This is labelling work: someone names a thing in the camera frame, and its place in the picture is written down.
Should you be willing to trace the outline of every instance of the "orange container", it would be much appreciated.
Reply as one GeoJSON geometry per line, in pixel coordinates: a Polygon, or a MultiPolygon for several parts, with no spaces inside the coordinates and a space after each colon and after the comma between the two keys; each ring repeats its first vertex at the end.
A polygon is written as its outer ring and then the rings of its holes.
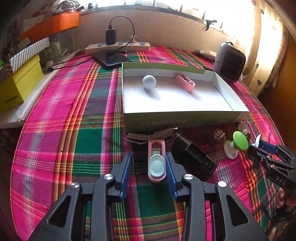
{"type": "Polygon", "coordinates": [[[66,12],[48,19],[45,19],[41,23],[38,23],[28,31],[24,32],[19,36],[20,41],[28,37],[31,43],[35,43],[41,39],[49,37],[56,32],[73,28],[79,25],[79,13],[77,12],[66,12]]]}

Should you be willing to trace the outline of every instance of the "power strip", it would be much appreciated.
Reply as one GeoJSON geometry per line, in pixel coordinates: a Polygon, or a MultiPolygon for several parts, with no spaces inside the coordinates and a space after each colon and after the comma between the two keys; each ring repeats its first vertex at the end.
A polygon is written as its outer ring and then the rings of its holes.
{"type": "MultiPolygon", "coordinates": [[[[92,44],[89,45],[85,49],[85,53],[87,55],[93,54],[96,52],[102,52],[106,50],[116,50],[124,45],[126,45],[128,42],[116,42],[112,45],[107,45],[106,43],[101,44],[92,44]]],[[[142,52],[149,52],[150,51],[150,44],[146,42],[136,42],[136,43],[130,43],[126,47],[120,49],[121,51],[142,51],[142,52]]]]}

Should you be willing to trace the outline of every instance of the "yellow box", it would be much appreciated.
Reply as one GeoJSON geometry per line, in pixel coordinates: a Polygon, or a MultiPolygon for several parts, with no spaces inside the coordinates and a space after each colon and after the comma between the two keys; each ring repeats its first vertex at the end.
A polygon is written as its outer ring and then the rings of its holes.
{"type": "Polygon", "coordinates": [[[36,54],[0,85],[0,112],[23,103],[43,77],[36,54]]]}

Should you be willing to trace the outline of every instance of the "black grille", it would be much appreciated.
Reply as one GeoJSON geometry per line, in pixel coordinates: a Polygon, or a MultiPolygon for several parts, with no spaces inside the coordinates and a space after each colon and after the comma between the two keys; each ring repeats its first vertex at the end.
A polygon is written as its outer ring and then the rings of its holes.
{"type": "Polygon", "coordinates": [[[246,59],[233,51],[226,51],[223,63],[220,68],[220,74],[234,81],[238,80],[242,74],[246,59]]]}

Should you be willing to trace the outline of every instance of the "human hand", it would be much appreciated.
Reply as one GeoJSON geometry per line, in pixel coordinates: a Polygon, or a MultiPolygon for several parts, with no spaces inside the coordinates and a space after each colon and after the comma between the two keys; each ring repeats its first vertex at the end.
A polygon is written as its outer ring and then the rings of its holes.
{"type": "Polygon", "coordinates": [[[288,206],[296,206],[296,196],[290,196],[286,199],[284,189],[279,188],[279,192],[276,197],[276,208],[279,209],[285,204],[288,206]]]}

